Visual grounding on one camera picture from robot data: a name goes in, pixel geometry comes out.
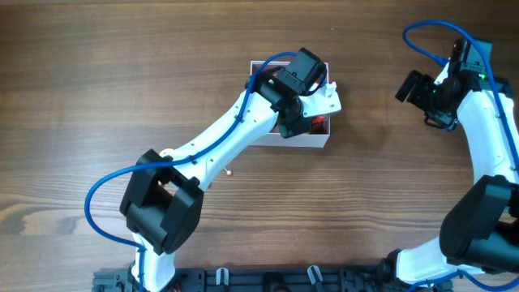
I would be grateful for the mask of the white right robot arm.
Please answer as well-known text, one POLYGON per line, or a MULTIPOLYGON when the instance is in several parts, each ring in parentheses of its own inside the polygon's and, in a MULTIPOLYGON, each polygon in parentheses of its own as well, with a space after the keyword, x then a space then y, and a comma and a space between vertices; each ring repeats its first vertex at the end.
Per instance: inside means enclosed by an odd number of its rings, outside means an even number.
POLYGON ((503 212, 518 218, 518 132, 509 82, 490 77, 483 63, 491 48, 489 41, 460 38, 437 78, 411 71, 396 94, 422 110, 430 127, 462 126, 474 171, 474 185, 447 214, 438 237, 382 262, 397 281, 426 286, 458 270, 518 271, 518 223, 500 219, 503 212))

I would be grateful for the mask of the red toy fire truck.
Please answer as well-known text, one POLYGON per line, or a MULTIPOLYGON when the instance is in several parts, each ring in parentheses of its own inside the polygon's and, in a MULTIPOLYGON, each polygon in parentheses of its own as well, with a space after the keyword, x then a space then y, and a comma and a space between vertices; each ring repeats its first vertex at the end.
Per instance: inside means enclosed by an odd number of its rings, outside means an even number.
POLYGON ((328 134, 328 116, 318 115, 311 118, 311 130, 309 135, 327 135, 328 134))

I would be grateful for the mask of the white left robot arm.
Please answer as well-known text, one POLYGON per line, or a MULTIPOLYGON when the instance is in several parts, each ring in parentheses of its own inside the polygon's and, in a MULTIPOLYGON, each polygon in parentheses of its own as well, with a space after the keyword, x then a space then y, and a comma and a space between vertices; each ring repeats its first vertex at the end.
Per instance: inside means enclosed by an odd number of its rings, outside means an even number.
POLYGON ((312 130, 317 107, 304 102, 323 96, 328 68, 305 48, 289 56, 285 67, 264 62, 233 108, 190 143, 150 149, 136 162, 119 210, 137 245, 139 290, 161 291, 174 278, 175 252, 199 224, 204 193, 242 150, 274 127, 284 139, 312 130))

